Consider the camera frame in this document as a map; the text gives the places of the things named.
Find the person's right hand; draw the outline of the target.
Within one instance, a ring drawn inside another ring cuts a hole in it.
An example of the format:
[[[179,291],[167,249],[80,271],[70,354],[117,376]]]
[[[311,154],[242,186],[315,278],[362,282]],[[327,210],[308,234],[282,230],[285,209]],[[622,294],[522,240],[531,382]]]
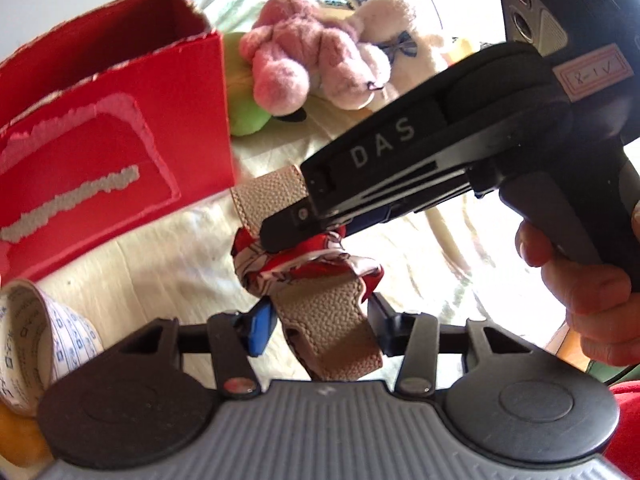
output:
[[[611,366],[639,362],[639,295],[616,266],[585,266],[562,256],[541,230],[522,221],[515,234],[518,255],[540,270],[548,291],[565,307],[582,353]]]

